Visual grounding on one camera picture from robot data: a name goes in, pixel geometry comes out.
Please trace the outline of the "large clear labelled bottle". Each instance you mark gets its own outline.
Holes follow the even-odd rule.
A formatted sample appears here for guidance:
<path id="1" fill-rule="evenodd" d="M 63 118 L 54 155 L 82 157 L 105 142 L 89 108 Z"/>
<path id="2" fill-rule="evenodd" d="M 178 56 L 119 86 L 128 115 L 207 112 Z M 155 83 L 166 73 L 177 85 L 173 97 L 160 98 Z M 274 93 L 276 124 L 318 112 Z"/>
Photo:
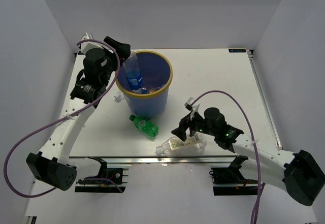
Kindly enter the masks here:
<path id="1" fill-rule="evenodd" d="M 166 157 L 193 156 L 202 154 L 207 146 L 207 140 L 203 134 L 195 133 L 193 136 L 186 135 L 185 141 L 173 136 L 163 142 L 160 146 L 156 146 L 157 155 L 165 155 Z"/>

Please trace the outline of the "green plastic bottle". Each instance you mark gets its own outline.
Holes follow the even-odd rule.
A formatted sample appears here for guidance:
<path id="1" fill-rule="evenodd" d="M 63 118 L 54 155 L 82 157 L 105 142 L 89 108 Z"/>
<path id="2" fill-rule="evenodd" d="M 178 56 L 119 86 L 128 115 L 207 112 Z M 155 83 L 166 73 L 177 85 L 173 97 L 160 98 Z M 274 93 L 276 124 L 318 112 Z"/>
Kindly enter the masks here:
<path id="1" fill-rule="evenodd" d="M 134 124 L 138 131 L 144 133 L 148 138 L 154 140 L 159 133 L 159 128 L 144 117 L 131 115 L 129 120 Z"/>

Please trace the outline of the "orange bottle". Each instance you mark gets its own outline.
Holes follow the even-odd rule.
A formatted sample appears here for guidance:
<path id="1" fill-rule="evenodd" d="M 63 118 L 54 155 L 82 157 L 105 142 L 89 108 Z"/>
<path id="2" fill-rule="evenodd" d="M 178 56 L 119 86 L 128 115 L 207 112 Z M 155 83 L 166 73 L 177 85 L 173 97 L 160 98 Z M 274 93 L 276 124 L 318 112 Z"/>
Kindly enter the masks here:
<path id="1" fill-rule="evenodd" d="M 161 87 L 152 88 L 149 90 L 149 93 L 155 93 L 155 92 L 160 91 L 161 89 L 162 89 Z"/>

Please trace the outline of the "blue label water bottle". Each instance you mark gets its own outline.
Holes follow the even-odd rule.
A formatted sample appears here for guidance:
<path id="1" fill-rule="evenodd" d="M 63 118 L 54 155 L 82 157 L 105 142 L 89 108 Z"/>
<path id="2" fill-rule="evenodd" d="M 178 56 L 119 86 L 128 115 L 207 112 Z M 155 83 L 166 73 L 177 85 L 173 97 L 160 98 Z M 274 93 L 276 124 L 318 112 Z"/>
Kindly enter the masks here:
<path id="1" fill-rule="evenodd" d="M 149 90 L 146 89 L 146 88 L 144 88 L 144 87 L 142 87 L 141 88 L 141 94 L 149 94 Z"/>

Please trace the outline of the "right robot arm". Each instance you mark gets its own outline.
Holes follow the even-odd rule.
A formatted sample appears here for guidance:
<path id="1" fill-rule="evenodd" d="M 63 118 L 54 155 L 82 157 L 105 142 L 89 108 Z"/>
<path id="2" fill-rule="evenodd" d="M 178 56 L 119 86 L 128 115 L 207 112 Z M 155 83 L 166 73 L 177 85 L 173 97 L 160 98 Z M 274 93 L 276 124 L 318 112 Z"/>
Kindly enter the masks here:
<path id="1" fill-rule="evenodd" d="M 182 141 L 195 133 L 209 135 L 220 148 L 235 153 L 228 169 L 236 183 L 260 180 L 284 190 L 304 206 L 311 206 L 324 187 L 324 173 L 310 153 L 253 143 L 242 130 L 228 124 L 217 108 L 206 109 L 203 116 L 190 112 L 171 133 Z"/>

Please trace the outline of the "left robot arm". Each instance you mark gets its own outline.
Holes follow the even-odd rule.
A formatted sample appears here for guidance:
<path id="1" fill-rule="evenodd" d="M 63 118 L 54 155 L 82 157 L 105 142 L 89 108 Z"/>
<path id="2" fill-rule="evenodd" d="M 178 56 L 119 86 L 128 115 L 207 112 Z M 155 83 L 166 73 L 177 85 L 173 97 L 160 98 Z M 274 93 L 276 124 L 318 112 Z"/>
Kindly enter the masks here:
<path id="1" fill-rule="evenodd" d="M 113 86 L 111 75 L 118 75 L 123 62 L 131 55 L 130 44 L 111 37 L 105 37 L 102 42 L 85 39 L 78 45 L 85 55 L 83 69 L 77 74 L 63 121 L 39 152 L 30 153 L 26 159 L 37 180 L 63 191 L 78 180 L 101 183 L 108 179 L 107 163 L 103 159 L 86 157 L 73 162 L 69 158 L 86 121 Z"/>

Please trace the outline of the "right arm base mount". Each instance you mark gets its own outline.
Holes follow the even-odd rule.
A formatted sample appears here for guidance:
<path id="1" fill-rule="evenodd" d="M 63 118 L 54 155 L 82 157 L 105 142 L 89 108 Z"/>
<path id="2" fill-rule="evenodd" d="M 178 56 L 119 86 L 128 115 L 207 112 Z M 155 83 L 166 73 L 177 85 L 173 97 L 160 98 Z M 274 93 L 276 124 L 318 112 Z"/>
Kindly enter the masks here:
<path id="1" fill-rule="evenodd" d="M 257 179 L 246 179 L 240 173 L 246 156 L 237 156 L 227 167 L 214 167 L 209 175 L 212 177 L 214 196 L 256 196 Z"/>

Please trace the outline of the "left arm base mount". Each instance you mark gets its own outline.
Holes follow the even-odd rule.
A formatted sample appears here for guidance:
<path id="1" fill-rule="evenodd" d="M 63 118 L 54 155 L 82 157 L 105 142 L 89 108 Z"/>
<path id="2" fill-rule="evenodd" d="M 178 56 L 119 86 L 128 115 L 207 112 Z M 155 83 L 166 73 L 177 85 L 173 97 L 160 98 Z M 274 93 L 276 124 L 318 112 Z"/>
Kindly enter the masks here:
<path id="1" fill-rule="evenodd" d="M 123 193 L 128 182 L 129 169 L 110 165 L 102 158 L 87 157 L 73 162 L 78 177 L 76 193 Z"/>

